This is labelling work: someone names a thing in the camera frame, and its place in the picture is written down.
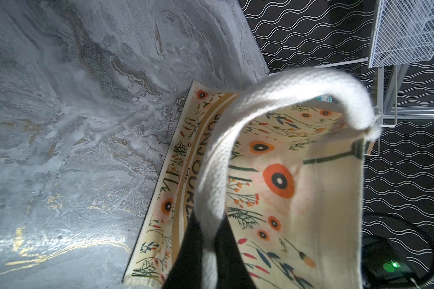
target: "wire shelf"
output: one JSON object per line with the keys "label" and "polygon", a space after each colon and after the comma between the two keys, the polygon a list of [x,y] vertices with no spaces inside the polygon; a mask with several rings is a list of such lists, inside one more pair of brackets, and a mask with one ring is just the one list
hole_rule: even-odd
{"label": "wire shelf", "polygon": [[368,67],[434,56],[434,0],[379,0]]}

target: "marble floor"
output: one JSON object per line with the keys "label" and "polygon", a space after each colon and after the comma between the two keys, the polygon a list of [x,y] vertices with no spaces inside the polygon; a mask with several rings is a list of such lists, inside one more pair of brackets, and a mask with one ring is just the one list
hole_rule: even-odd
{"label": "marble floor", "polygon": [[0,289],[120,289],[193,79],[268,74],[235,0],[0,0]]}

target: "tote bag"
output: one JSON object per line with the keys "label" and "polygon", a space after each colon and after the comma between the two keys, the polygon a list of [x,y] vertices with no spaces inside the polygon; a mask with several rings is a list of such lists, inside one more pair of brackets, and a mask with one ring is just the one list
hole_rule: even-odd
{"label": "tote bag", "polygon": [[[340,103],[315,100],[332,96]],[[124,283],[361,288],[363,142],[379,134],[353,77],[191,85]]]}

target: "poppy print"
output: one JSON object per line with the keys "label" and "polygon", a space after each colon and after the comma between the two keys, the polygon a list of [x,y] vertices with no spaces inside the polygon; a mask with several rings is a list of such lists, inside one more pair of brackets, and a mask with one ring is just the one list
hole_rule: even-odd
{"label": "poppy print", "polygon": [[268,142],[263,141],[252,141],[249,142],[249,150],[251,153],[268,153],[274,150],[275,147]]}
{"label": "poppy print", "polygon": [[165,215],[170,215],[170,211],[172,210],[172,203],[174,202],[174,199],[172,198],[168,198],[167,200],[165,200],[162,205],[161,205],[161,211],[165,214]]}
{"label": "poppy print", "polygon": [[204,90],[198,90],[196,93],[196,96],[198,99],[204,99],[208,96],[209,94],[207,92],[205,92]]}
{"label": "poppy print", "polygon": [[273,216],[268,217],[268,224],[275,231],[281,230],[281,223],[278,221],[277,218],[275,218]]}
{"label": "poppy print", "polygon": [[270,240],[270,235],[264,230],[257,231],[257,236],[259,236],[259,238],[265,241]]}
{"label": "poppy print", "polygon": [[333,113],[330,111],[321,111],[320,115],[324,116],[324,117],[329,117],[330,115],[332,115]]}
{"label": "poppy print", "polygon": [[294,195],[294,179],[284,165],[269,165],[263,176],[265,184],[277,196],[289,199]]}

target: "white bag handle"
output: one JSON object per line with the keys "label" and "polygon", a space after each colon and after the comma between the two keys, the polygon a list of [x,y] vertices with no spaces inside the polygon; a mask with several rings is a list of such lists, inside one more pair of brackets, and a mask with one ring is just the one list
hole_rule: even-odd
{"label": "white bag handle", "polygon": [[228,163],[240,131],[261,114],[325,94],[340,101],[350,127],[369,129],[372,137],[379,134],[368,92],[357,79],[333,69],[300,68],[268,77],[241,94],[220,117],[199,171],[193,209],[204,238],[203,289],[217,284],[214,237],[225,216]]}

